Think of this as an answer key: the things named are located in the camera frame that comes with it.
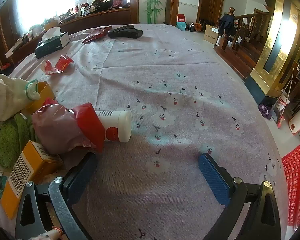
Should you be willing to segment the orange medicine box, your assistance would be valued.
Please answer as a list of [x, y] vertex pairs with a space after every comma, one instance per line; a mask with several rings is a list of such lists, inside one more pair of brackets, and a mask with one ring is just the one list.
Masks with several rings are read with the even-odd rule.
[[54, 173], [61, 164], [61, 158], [49, 154], [41, 144], [34, 141], [26, 144], [10, 172], [0, 201], [9, 219], [17, 214], [26, 183], [41, 183], [45, 176]]

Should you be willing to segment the red torn wrapper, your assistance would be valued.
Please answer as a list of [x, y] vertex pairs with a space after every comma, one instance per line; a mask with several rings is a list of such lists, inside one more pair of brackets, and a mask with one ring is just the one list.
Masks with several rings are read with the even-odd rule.
[[72, 58], [66, 55], [61, 55], [59, 60], [56, 62], [54, 66], [49, 60], [46, 60], [43, 66], [43, 71], [45, 75], [61, 74], [66, 70], [66, 68], [70, 66], [70, 64], [73, 63], [74, 60]]

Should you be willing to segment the yellow cardboard box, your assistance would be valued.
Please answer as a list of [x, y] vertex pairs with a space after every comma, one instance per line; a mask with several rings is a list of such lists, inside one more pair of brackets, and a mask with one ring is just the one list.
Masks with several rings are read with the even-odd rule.
[[40, 99], [32, 101], [24, 109], [22, 109], [21, 112], [23, 115], [32, 115], [43, 106], [46, 99], [55, 99], [55, 94], [47, 81], [38, 83], [38, 93], [40, 94]]

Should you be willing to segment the green towel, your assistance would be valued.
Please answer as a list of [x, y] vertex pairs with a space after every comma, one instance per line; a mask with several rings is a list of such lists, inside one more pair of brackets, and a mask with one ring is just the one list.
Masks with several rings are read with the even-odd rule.
[[2, 122], [0, 128], [0, 166], [12, 169], [29, 141], [40, 142], [34, 131], [32, 116], [17, 113]]

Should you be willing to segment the wooden door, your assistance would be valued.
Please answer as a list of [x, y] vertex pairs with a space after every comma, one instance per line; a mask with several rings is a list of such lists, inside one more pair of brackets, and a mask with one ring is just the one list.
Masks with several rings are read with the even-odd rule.
[[218, 26], [222, 15], [224, 0], [199, 0], [197, 22], [205, 22], [209, 25]]

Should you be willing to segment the red maroon foil bag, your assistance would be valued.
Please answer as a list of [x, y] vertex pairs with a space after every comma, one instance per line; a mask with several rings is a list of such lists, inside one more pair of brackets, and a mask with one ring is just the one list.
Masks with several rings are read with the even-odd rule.
[[76, 147], [103, 150], [106, 129], [89, 102], [72, 109], [59, 103], [44, 105], [33, 113], [32, 123], [50, 154], [64, 154]]

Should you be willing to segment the red plastic basket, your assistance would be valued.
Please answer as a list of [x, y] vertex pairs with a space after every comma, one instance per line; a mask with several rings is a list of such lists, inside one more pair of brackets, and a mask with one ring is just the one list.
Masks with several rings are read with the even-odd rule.
[[288, 225], [300, 226], [300, 145], [282, 158], [288, 189]]

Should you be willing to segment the dark jacket on post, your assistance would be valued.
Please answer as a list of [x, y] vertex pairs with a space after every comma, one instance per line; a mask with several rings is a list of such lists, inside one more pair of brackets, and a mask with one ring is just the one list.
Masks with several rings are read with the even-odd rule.
[[218, 33], [220, 36], [228, 35], [228, 36], [235, 36], [236, 35], [236, 28], [234, 26], [234, 15], [224, 14], [219, 20], [219, 27]]

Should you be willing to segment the wooden stair railing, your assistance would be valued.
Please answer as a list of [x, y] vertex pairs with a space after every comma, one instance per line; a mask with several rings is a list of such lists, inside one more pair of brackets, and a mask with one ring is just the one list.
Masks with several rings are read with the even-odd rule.
[[[234, 15], [234, 12], [235, 9], [230, 7], [225, 14]], [[252, 14], [234, 15], [234, 17], [234, 26], [237, 30], [236, 35], [219, 35], [215, 46], [222, 50], [228, 47], [234, 51], [238, 51], [239, 47], [242, 47], [249, 51], [252, 57], [259, 57], [267, 38], [267, 28], [271, 18], [270, 13], [255, 9]]]

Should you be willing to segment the black stapler gun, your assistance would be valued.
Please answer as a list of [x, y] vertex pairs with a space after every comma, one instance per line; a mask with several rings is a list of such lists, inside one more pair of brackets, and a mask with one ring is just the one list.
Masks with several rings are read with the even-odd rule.
[[134, 25], [129, 24], [116, 29], [111, 29], [108, 31], [109, 38], [117, 38], [117, 37], [126, 37], [137, 39], [143, 35], [143, 31], [140, 29], [135, 29]]

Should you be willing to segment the teal gift bag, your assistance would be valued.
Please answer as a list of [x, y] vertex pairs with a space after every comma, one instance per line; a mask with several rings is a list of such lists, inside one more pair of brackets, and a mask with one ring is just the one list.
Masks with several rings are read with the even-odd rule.
[[177, 22], [176, 27], [178, 29], [180, 29], [181, 31], [185, 31], [186, 30], [186, 22]]

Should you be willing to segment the cardboard box on floor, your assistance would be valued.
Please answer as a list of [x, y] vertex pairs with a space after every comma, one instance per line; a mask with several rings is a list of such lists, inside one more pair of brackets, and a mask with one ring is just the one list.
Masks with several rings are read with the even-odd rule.
[[215, 45], [218, 40], [218, 28], [212, 25], [206, 25], [204, 40]]

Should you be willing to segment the dark red packet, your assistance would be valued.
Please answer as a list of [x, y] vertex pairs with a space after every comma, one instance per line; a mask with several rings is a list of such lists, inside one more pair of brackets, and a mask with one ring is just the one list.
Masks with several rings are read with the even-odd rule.
[[82, 44], [87, 44], [91, 41], [102, 38], [108, 34], [108, 32], [112, 29], [112, 26], [107, 27], [98, 27], [94, 29], [83, 41]]

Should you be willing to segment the white spray bottle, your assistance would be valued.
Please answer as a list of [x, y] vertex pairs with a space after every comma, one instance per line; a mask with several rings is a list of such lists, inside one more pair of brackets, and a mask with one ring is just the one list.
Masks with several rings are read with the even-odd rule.
[[128, 111], [95, 111], [104, 126], [105, 141], [128, 142], [131, 137], [131, 114]]

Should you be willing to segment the teal tissue box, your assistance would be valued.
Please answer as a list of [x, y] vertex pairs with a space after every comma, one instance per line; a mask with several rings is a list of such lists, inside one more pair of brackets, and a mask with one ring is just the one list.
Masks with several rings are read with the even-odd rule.
[[63, 49], [70, 42], [69, 34], [61, 32], [61, 27], [50, 28], [42, 36], [34, 54], [37, 59]]

